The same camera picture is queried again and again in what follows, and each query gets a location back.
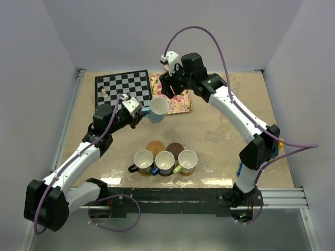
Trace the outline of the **light blue mug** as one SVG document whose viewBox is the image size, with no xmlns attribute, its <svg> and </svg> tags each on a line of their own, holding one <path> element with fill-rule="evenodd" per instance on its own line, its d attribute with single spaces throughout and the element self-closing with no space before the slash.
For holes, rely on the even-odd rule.
<svg viewBox="0 0 335 251">
<path fill-rule="evenodd" d="M 141 112 L 146 112 L 145 117 L 147 117 L 152 123 L 160 123 L 164 120 L 170 109 L 169 103 L 161 98 L 156 97 L 150 101 L 148 107 L 141 108 Z"/>
</svg>

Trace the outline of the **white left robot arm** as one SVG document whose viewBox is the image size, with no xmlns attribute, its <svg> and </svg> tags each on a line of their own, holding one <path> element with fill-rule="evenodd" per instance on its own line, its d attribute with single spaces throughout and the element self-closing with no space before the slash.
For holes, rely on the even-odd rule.
<svg viewBox="0 0 335 251">
<path fill-rule="evenodd" d="M 107 184 L 95 178 L 88 179 L 76 189 L 71 187 L 83 171 L 108 150 L 114 132 L 127 125 L 134 129 L 148 113 L 146 108 L 132 112 L 126 107 L 96 107 L 93 121 L 71 157 L 42 181 L 34 179 L 27 186 L 24 217 L 33 222 L 36 235 L 41 235 L 47 229 L 58 231 L 70 213 L 86 204 L 103 205 L 107 202 L 112 205 L 123 202 L 126 194 L 110 195 Z"/>
</svg>

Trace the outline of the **dark blue mug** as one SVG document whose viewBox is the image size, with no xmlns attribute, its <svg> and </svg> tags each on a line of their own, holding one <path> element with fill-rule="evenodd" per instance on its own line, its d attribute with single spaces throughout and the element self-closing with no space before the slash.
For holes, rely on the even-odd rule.
<svg viewBox="0 0 335 251">
<path fill-rule="evenodd" d="M 151 171 L 153 176 L 162 174 L 169 174 L 173 172 L 175 168 L 175 158 L 172 153 L 168 151 L 162 151 L 158 153 L 154 160 L 155 167 Z"/>
</svg>

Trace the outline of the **orange wooden coaster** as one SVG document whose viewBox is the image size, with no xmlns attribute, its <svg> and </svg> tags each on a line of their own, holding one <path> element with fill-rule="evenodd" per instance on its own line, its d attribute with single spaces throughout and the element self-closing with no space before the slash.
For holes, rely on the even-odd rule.
<svg viewBox="0 0 335 251">
<path fill-rule="evenodd" d="M 193 174 L 194 171 L 195 171 L 195 170 L 192 170 L 192 171 L 189 172 L 189 173 L 180 172 L 180 175 L 182 175 L 182 176 L 190 176 L 191 174 Z"/>
</svg>

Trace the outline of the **light green mug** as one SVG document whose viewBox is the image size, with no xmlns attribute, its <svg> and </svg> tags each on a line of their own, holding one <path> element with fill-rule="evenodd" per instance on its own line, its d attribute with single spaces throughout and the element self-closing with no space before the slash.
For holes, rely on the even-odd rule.
<svg viewBox="0 0 335 251">
<path fill-rule="evenodd" d="M 198 157 L 196 153 L 191 150 L 184 150 L 178 156 L 178 165 L 173 170 L 174 174 L 179 174 L 180 172 L 189 173 L 195 169 L 198 163 Z"/>
</svg>

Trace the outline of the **light wooden coaster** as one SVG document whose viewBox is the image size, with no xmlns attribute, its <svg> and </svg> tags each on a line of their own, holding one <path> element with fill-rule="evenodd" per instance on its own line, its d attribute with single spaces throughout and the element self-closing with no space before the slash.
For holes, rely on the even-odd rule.
<svg viewBox="0 0 335 251">
<path fill-rule="evenodd" d="M 139 169 L 138 173 L 142 176 L 151 176 L 152 169 L 146 170 L 146 169 Z"/>
</svg>

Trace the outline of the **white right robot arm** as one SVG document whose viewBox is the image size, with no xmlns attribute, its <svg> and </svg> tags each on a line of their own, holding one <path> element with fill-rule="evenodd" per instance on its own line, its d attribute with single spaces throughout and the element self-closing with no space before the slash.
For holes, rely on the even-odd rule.
<svg viewBox="0 0 335 251">
<path fill-rule="evenodd" d="M 236 96 L 229 94 L 227 82 L 216 73 L 208 74 L 198 53 L 179 56 L 169 51 L 161 56 L 160 63 L 164 66 L 164 74 L 160 76 L 162 94 L 172 99 L 185 90 L 192 90 L 220 111 L 242 135 L 246 142 L 239 154 L 242 170 L 226 200 L 232 207 L 246 205 L 252 199 L 260 168 L 278 149 L 280 129 L 275 124 L 269 127 Z"/>
</svg>

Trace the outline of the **black mug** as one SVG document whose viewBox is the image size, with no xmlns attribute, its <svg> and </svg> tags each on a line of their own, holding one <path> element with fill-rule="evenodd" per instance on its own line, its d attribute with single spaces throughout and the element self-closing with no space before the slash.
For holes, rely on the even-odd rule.
<svg viewBox="0 0 335 251">
<path fill-rule="evenodd" d="M 134 173 L 138 172 L 139 169 L 153 170 L 153 167 L 153 154 L 148 150 L 140 150 L 134 155 L 133 164 L 128 167 L 128 171 Z"/>
</svg>

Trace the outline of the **dark walnut coaster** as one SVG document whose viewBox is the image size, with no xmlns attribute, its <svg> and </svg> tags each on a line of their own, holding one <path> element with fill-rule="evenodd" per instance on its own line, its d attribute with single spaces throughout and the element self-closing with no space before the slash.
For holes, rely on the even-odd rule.
<svg viewBox="0 0 335 251">
<path fill-rule="evenodd" d="M 163 177 L 167 177 L 167 176 L 171 176 L 173 173 L 169 173 L 169 174 L 162 174 L 162 173 L 159 173 L 160 176 L 163 176 Z"/>
</svg>

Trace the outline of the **dark wooden coaster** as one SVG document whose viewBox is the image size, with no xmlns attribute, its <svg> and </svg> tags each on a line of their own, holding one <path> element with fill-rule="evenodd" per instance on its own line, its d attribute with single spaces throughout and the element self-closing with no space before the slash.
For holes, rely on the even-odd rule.
<svg viewBox="0 0 335 251">
<path fill-rule="evenodd" d="M 170 152 L 173 154 L 174 158 L 175 159 L 178 159 L 178 156 L 179 154 L 184 151 L 184 146 L 177 143 L 177 142 L 174 142 L 174 143 L 171 143 L 169 144 L 167 147 L 166 147 L 166 151 Z"/>
</svg>

